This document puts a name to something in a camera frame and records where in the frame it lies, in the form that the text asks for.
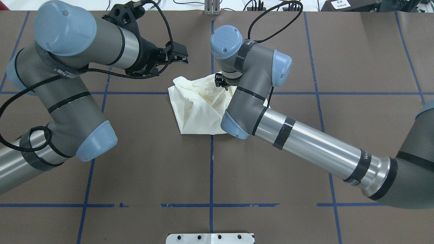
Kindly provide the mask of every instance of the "white metal bracket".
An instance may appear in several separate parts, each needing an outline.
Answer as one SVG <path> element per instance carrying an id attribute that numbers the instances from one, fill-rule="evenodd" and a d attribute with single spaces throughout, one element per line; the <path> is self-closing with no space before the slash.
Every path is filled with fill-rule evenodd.
<path id="1" fill-rule="evenodd" d="M 205 0 L 205 15 L 220 15 L 220 0 Z"/>
<path id="2" fill-rule="evenodd" d="M 170 234 L 166 244 L 255 244 L 250 233 Z"/>

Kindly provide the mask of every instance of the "sticker label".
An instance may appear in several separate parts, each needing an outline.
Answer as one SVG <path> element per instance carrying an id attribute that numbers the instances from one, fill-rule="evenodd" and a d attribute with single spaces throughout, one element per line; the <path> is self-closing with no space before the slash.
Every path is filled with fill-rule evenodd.
<path id="1" fill-rule="evenodd" d="M 331 2 L 335 9 L 344 9 L 351 7 L 347 0 L 338 0 Z"/>

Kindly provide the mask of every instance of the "black cable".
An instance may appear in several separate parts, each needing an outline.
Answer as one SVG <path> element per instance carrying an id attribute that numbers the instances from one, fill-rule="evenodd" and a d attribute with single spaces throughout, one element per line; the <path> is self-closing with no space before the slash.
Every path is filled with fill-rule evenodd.
<path id="1" fill-rule="evenodd" d="M 205 3 L 201 3 L 201 2 L 186 2 L 186 3 L 178 3 L 178 2 L 175 2 L 175 0 L 173 0 L 173 2 L 174 2 L 174 3 L 177 3 L 177 4 L 190 4 L 190 3 L 200 3 L 200 4 L 205 4 Z"/>
<path id="2" fill-rule="evenodd" d="M 260 18 L 262 18 L 264 15 L 266 15 L 267 13 L 269 13 L 270 11 L 272 11 L 273 9 L 275 9 L 275 8 L 280 8 L 281 6 L 284 6 L 284 5 L 286 5 L 286 4 L 288 4 L 288 10 L 289 10 L 289 8 L 291 7 L 290 6 L 290 4 L 292 4 L 292 7 L 291 7 L 291 9 L 296 9 L 296 5 L 298 5 L 299 7 L 297 7 L 297 8 L 299 8 L 298 9 L 298 14 L 286 25 L 286 26 L 284 26 L 282 29 L 280 29 L 279 31 L 277 31 L 276 33 L 274 33 L 273 35 L 271 35 L 271 36 L 269 36 L 269 37 L 267 37 L 267 38 L 265 38 L 265 39 L 263 39 L 263 40 L 258 40 L 258 41 L 256 41 L 257 43 L 262 43 L 262 42 L 265 42 L 265 41 L 267 41 L 267 40 L 269 40 L 269 39 L 271 39 L 271 38 L 273 38 L 275 35 L 277 35 L 277 34 L 279 34 L 280 32 L 282 32 L 284 29 L 286 29 L 288 26 L 290 26 L 300 15 L 301 15 L 301 13 L 303 12 L 303 4 L 301 3 L 301 2 L 299 2 L 299 1 L 296 1 L 296 0 L 291 0 L 291 1 L 283 1 L 282 3 L 280 3 L 280 4 L 277 4 L 276 6 L 273 6 L 273 7 L 271 7 L 271 8 L 269 8 L 269 9 L 267 9 L 265 12 L 263 12 L 262 14 L 260 14 L 253 22 L 252 22 L 252 24 L 250 25 L 250 27 L 249 27 L 249 31 L 248 31 L 248 33 L 247 33 L 247 39 L 250 39 L 250 32 L 252 31 L 252 28 L 253 28 L 253 25 L 260 19 Z M 270 91 L 270 95 L 268 96 L 268 103 L 267 103 L 267 107 L 269 107 L 270 106 L 270 101 L 271 101 L 271 96 L 273 95 L 273 90 L 274 90 L 274 86 L 272 86 L 271 87 L 271 91 Z"/>
<path id="3" fill-rule="evenodd" d="M 270 107 L 271 95 L 273 94 L 274 86 L 271 87 L 270 95 L 268 96 L 267 108 Z"/>
<path id="4" fill-rule="evenodd" d="M 152 78 L 152 77 L 155 77 L 155 76 L 160 75 L 164 70 L 166 70 L 167 66 L 168 66 L 168 65 L 173 61 L 173 59 L 174 59 L 174 48 L 173 48 L 174 44 L 173 44 L 173 38 L 172 38 L 172 33 L 171 33 L 171 31 L 170 31 L 169 23 L 168 23 L 166 17 L 164 16 L 164 14 L 163 14 L 161 8 L 160 8 L 160 7 L 158 6 L 158 4 L 156 4 L 154 1 L 152 1 L 152 0 L 142 0 L 142 3 L 143 3 L 142 5 L 145 5 L 145 4 L 147 4 L 147 3 L 152 3 L 152 4 L 155 6 L 155 8 L 157 8 L 158 12 L 160 13 L 161 17 L 162 17 L 163 20 L 164 20 L 164 23 L 166 24 L 167 32 L 168 32 L 168 34 L 169 34 L 170 45 L 171 45 L 171 47 L 172 47 L 172 52 L 171 52 L 171 55 L 170 55 L 170 57 L 169 57 L 168 62 L 165 64 L 165 66 L 164 66 L 160 71 L 158 71 L 156 74 L 148 75 L 148 76 L 128 76 L 128 75 L 118 74 L 118 73 L 111 72 L 111 71 L 107 71 L 107 70 L 103 70 L 103 69 L 81 69 L 80 71 L 81 71 L 82 73 L 85 73 L 85 72 L 90 71 L 90 72 L 100 72 L 100 73 L 105 73 L 105 74 L 109 74 L 109 75 L 113 75 L 113 76 L 119 76 L 119 77 L 122 77 L 122 78 L 128 78 L 128 79 L 149 79 L 149 78 Z M 52 77 L 52 78 L 49 78 L 49 79 L 43 80 L 43 81 L 41 81 L 41 82 L 39 82 L 39 83 L 37 83 L 37 84 L 35 84 L 35 85 L 29 87 L 29 88 L 24 89 L 23 91 L 19 92 L 18 94 L 15 94 L 13 97 L 11 97 L 10 99 L 8 99 L 8 100 L 7 100 L 7 101 L 6 101 L 6 102 L 5 102 L 5 103 L 0 107 L 0 118 L 1 118 L 1 116 L 3 115 L 4 111 L 6 110 L 6 108 L 7 108 L 7 107 L 8 107 L 8 106 L 13 102 L 13 101 L 17 100 L 17 99 L 20 98 L 22 95 L 28 93 L 29 91 L 34 90 L 34 89 L 37 88 L 37 87 L 40 87 L 40 86 L 45 85 L 45 84 L 47 84 L 47 83 L 53 82 L 53 81 L 58 80 L 58 79 L 60 79 L 60 78 L 63 78 L 63 77 L 62 77 L 62 76 L 55 76 L 55 77 Z M 42 144 L 41 146 L 36 147 L 36 148 L 23 148 L 23 147 L 15 146 L 14 144 L 9 143 L 8 141 L 6 141 L 6 140 L 3 138 L 3 136 L 1 135 L 1 133 L 0 133 L 0 142 L 1 142 L 3 145 L 5 145 L 6 147 L 11 148 L 11 149 L 14 149 L 14 150 L 17 150 L 17 151 L 20 151 L 20 152 L 36 152 L 36 151 L 39 151 L 39 150 L 44 149 L 44 148 L 45 148 L 45 147 L 46 147 L 46 146 L 51 142 L 51 138 L 53 137 L 52 132 L 50 131 L 50 129 L 48 129 L 48 127 L 44 127 L 44 128 L 45 128 L 45 129 L 43 129 L 43 130 L 44 130 L 44 132 L 46 133 L 46 141 L 45 141 L 44 144 Z"/>
<path id="5" fill-rule="evenodd" d="M 161 3 L 161 0 L 158 0 L 157 5 L 160 5 L 160 3 Z M 155 6 L 152 6 L 149 10 L 151 10 L 153 8 L 155 8 Z"/>
<path id="6" fill-rule="evenodd" d="M 173 2 L 174 2 L 174 3 L 177 3 L 177 4 L 191 4 L 191 3 L 205 4 L 205 3 L 201 3 L 201 2 L 186 2 L 186 3 L 178 3 L 178 2 L 176 2 L 175 0 L 173 0 Z"/>
<path id="7" fill-rule="evenodd" d="M 170 31 L 169 22 L 167 21 L 166 17 L 163 14 L 163 11 L 161 10 L 161 8 L 158 6 L 157 3 L 155 3 L 152 0 L 142 0 L 142 3 L 143 3 L 143 5 L 145 5 L 147 3 L 153 4 L 155 6 L 155 8 L 157 8 L 158 12 L 160 13 L 161 17 L 164 20 L 164 23 L 166 24 L 167 33 L 169 35 L 169 42 L 170 42 L 170 45 L 172 47 L 172 51 L 171 51 L 171 55 L 169 57 L 169 60 L 164 65 L 164 67 L 160 71 L 158 71 L 157 73 L 155 73 L 153 75 L 148 75 L 148 76 L 129 76 L 129 75 L 119 74 L 119 73 L 115 73 L 115 72 L 111 72 L 111 71 L 107 71 L 107 70 L 103 70 L 103 69 L 81 69 L 80 70 L 81 72 L 83 72 L 83 73 L 88 72 L 88 71 L 90 71 L 90 72 L 100 72 L 100 73 L 104 73 L 104 74 L 108 74 L 108 75 L 112 75 L 112 76 L 118 76 L 118 77 L 122 77 L 122 78 L 128 78 L 128 79 L 149 79 L 149 78 L 152 78 L 152 77 L 159 76 L 161 73 L 163 73 L 163 71 L 166 70 L 167 66 L 172 63 L 172 61 L 174 59 L 174 53 L 175 53 L 174 48 L 173 48 L 174 44 L 173 44 L 172 32 Z"/>
<path id="8" fill-rule="evenodd" d="M 290 26 L 299 16 L 300 16 L 300 14 L 303 12 L 303 4 L 301 3 L 301 2 L 299 2 L 299 1 L 296 1 L 296 0 L 290 0 L 290 1 L 283 1 L 282 3 L 280 3 L 280 4 L 277 4 L 276 6 L 273 6 L 273 7 L 271 7 L 271 8 L 269 8 L 269 9 L 267 9 L 266 11 L 264 11 L 261 15 L 259 15 L 253 22 L 252 22 L 252 24 L 250 25 L 250 27 L 249 27 L 249 31 L 247 32 L 247 39 L 250 39 L 250 32 L 252 31 L 252 28 L 253 28 L 253 26 L 254 26 L 254 24 L 260 19 L 260 18 L 262 18 L 264 15 L 266 15 L 267 13 L 269 13 L 271 10 L 273 10 L 273 9 L 276 9 L 276 8 L 278 8 L 278 7 L 281 7 L 281 6 L 283 6 L 283 5 L 286 5 L 286 4 L 289 4 L 289 3 L 295 3 L 295 4 L 298 4 L 299 5 L 299 7 L 300 7 L 300 9 L 299 9 L 299 12 L 298 12 L 298 14 L 287 24 L 287 25 L 285 25 L 282 29 L 280 29 L 280 30 L 278 30 L 276 33 L 274 33 L 273 35 L 271 35 L 271 36 L 269 36 L 269 37 L 267 37 L 267 38 L 265 38 L 265 39 L 263 39 L 263 40 L 258 40 L 258 41 L 256 41 L 257 43 L 262 43 L 262 42 L 265 42 L 265 41 L 267 41 L 267 40 L 269 40 L 269 39 L 271 39 L 271 38 L 273 38 L 275 35 L 277 35 L 277 34 L 279 34 L 280 32 L 282 32 L 283 30 L 285 30 L 288 26 Z"/>
<path id="9" fill-rule="evenodd" d="M 6 108 L 15 100 L 17 100 L 18 98 L 20 98 L 22 95 L 28 93 L 29 91 L 32 91 L 35 88 L 38 88 L 42 85 L 45 85 L 47 83 L 53 82 L 55 80 L 58 80 L 62 78 L 61 76 L 55 76 L 55 77 L 51 77 L 49 79 L 43 80 L 29 88 L 24 89 L 23 91 L 19 92 L 18 94 L 15 94 L 13 97 L 9 98 L 1 107 L 0 107 L 0 118 L 3 115 L 4 111 L 6 110 Z M 9 143 L 8 141 L 6 141 L 3 136 L 0 134 L 0 142 L 5 145 L 8 148 L 20 151 L 20 152 L 36 152 L 39 150 L 44 149 L 50 142 L 51 142 L 51 138 L 52 138 L 52 133 L 50 131 L 50 129 L 48 129 L 48 127 L 44 127 L 46 129 L 44 129 L 44 131 L 47 133 L 47 138 L 44 144 L 42 144 L 39 147 L 36 148 L 23 148 L 23 147 L 19 147 L 19 146 L 15 146 L 12 143 Z"/>
<path id="10" fill-rule="evenodd" d="M 252 10 L 253 10 L 253 2 L 255 2 L 256 3 L 256 0 L 249 0 L 247 3 L 246 3 L 246 5 L 244 6 L 244 8 L 243 8 L 243 11 L 245 11 L 246 10 L 246 8 L 247 8 L 247 5 L 249 5 L 249 3 L 252 3 Z"/>

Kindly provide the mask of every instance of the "light blue joint cap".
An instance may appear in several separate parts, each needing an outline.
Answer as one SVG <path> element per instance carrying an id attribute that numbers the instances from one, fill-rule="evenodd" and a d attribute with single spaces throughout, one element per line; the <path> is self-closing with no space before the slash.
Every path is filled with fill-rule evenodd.
<path id="1" fill-rule="evenodd" d="M 211 34 L 211 52 L 216 59 L 227 59 L 240 50 L 243 36 L 234 26 L 218 27 Z"/>
<path id="2" fill-rule="evenodd" d="M 227 110 L 224 112 L 223 119 L 221 120 L 220 127 L 229 135 L 233 135 L 239 139 L 247 139 L 249 134 L 245 132 L 229 115 Z"/>
<path id="3" fill-rule="evenodd" d="M 277 50 L 273 53 L 273 77 L 271 84 L 273 86 L 281 87 L 285 83 L 288 77 L 291 67 L 293 66 L 293 60 L 290 56 L 283 54 Z"/>
<path id="4" fill-rule="evenodd" d="M 59 56 L 83 52 L 96 36 L 96 21 L 89 11 L 58 0 L 39 8 L 33 28 L 39 46 Z"/>
<path id="5" fill-rule="evenodd" d="M 20 91 L 23 91 L 27 87 L 21 82 L 20 78 L 18 77 L 18 74 L 16 73 L 15 60 L 16 60 L 17 55 L 18 54 L 15 54 L 15 56 L 12 58 L 12 60 L 7 65 L 6 75 L 14 87 L 18 88 Z M 32 95 L 32 96 L 36 96 L 36 93 L 32 92 L 32 91 L 28 92 L 27 94 Z"/>
<path id="6" fill-rule="evenodd" d="M 106 120 L 84 140 L 77 150 L 76 156 L 81 161 L 87 162 L 110 150 L 117 143 L 118 137 L 116 137 L 110 122 Z"/>
<path id="7" fill-rule="evenodd" d="M 425 105 L 423 106 L 422 110 L 420 111 L 420 113 L 418 113 L 418 115 L 416 116 L 416 118 L 421 115 L 421 113 L 430 110 L 430 109 L 434 109 L 434 99 L 425 103 Z"/>

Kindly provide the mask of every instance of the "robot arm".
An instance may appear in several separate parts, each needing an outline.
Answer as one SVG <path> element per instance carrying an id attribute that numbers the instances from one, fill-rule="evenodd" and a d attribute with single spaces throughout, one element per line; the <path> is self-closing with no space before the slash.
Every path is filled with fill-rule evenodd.
<path id="1" fill-rule="evenodd" d="M 233 26 L 211 36 L 223 77 L 216 85 L 238 86 L 222 119 L 227 133 L 253 135 L 361 188 L 364 196 L 398 208 L 434 208 L 434 101 L 427 103 L 396 158 L 378 157 L 263 106 L 272 86 L 282 86 L 289 56 L 243 40 Z"/>
<path id="2" fill-rule="evenodd" d="M 157 48 L 140 36 L 135 20 L 144 15 L 145 3 L 150 1 L 116 4 L 104 19 L 58 0 L 40 7 L 34 24 L 36 42 L 11 60 L 7 76 L 21 90 L 60 76 L 31 92 L 39 96 L 53 121 L 0 149 L 0 194 L 75 155 L 86 162 L 116 145 L 110 122 L 79 77 L 89 63 L 125 69 L 138 79 L 161 73 L 158 65 L 188 63 L 185 46 L 171 40 L 165 48 Z M 35 151 L 49 141 L 47 132 L 50 143 Z"/>

